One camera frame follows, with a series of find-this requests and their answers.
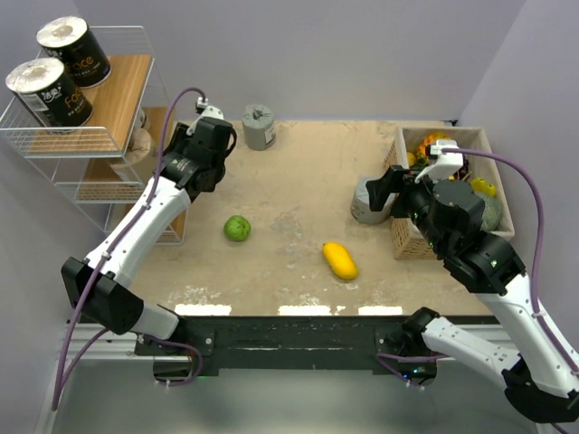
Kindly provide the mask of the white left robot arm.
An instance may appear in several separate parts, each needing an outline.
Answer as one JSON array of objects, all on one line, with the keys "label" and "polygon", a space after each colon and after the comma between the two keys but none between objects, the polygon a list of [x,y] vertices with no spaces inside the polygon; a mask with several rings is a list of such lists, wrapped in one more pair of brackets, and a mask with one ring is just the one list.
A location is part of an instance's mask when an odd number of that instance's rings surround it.
[{"label": "white left robot arm", "polygon": [[179,315],[145,303],[130,286],[169,223],[223,179],[236,139],[233,125],[219,118],[199,118],[193,130],[177,125],[159,173],[114,231],[84,259],[70,258],[63,264],[75,319],[86,316],[116,335],[152,335],[166,354],[185,349],[187,332],[178,326]]}]

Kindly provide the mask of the brown paper towel roll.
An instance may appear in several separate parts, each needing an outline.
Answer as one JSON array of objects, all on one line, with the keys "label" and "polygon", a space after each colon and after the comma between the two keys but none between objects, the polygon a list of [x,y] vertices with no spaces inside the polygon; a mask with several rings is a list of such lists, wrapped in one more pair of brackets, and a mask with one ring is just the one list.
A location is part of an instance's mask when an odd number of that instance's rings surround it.
[{"label": "brown paper towel roll", "polygon": [[135,130],[129,140],[124,156],[111,158],[109,167],[123,182],[136,182],[138,177],[138,164],[152,155],[151,148],[154,146],[153,138],[144,128]]},{"label": "brown paper towel roll", "polygon": [[147,114],[142,107],[138,108],[134,128],[147,129]]}]

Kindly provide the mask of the black paper towel roll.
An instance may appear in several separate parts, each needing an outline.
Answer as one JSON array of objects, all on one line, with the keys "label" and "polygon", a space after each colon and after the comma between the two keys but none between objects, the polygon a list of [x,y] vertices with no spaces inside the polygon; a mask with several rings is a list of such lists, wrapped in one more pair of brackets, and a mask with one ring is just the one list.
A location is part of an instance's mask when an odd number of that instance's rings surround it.
[{"label": "black paper towel roll", "polygon": [[37,58],[15,67],[5,86],[42,126],[67,135],[90,120],[93,106],[56,58]]},{"label": "black paper towel roll", "polygon": [[109,59],[83,18],[54,19],[36,33],[36,41],[47,55],[64,64],[80,88],[97,86],[111,74]]}]

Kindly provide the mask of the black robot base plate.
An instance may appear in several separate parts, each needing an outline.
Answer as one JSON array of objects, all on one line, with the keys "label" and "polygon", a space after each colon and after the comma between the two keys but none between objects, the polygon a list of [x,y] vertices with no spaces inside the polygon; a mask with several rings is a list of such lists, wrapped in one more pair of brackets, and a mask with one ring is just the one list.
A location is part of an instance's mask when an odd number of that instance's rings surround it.
[{"label": "black robot base plate", "polygon": [[178,327],[176,342],[196,348],[200,357],[145,339],[138,356],[155,359],[158,380],[177,380],[190,367],[204,376],[225,369],[369,371],[392,369],[426,386],[439,363],[377,360],[379,353],[425,356],[410,348],[402,334],[404,316],[189,316]]}]

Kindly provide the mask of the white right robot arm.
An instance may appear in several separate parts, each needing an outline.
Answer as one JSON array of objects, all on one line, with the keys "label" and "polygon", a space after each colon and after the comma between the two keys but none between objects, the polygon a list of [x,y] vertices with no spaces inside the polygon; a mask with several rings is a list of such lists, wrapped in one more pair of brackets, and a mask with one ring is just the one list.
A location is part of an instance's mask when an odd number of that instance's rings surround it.
[{"label": "white right robot arm", "polygon": [[376,212],[393,196],[391,214],[408,218],[420,230],[451,276],[485,304],[507,332],[513,348],[502,348],[422,307],[386,339],[393,359],[428,363],[449,356],[494,382],[523,416],[539,424],[578,419],[577,353],[566,344],[558,351],[548,314],[534,312],[530,277],[505,239],[481,228],[485,208],[472,188],[460,181],[420,178],[392,165],[365,185]]}]

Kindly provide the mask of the grey paper towel roll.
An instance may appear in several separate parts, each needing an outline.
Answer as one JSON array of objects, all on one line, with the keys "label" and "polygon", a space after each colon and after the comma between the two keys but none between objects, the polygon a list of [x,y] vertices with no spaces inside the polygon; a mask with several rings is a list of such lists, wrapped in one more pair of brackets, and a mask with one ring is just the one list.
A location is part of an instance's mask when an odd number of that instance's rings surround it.
[{"label": "grey paper towel roll", "polygon": [[268,149],[276,137],[272,110],[262,104],[247,105],[242,116],[242,130],[244,141],[250,149]]},{"label": "grey paper towel roll", "polygon": [[377,225],[385,222],[394,202],[394,195],[391,194],[380,212],[372,212],[369,206],[369,193],[366,188],[366,183],[371,180],[374,180],[371,176],[361,176],[358,179],[350,204],[352,216],[358,223],[364,225]]}]

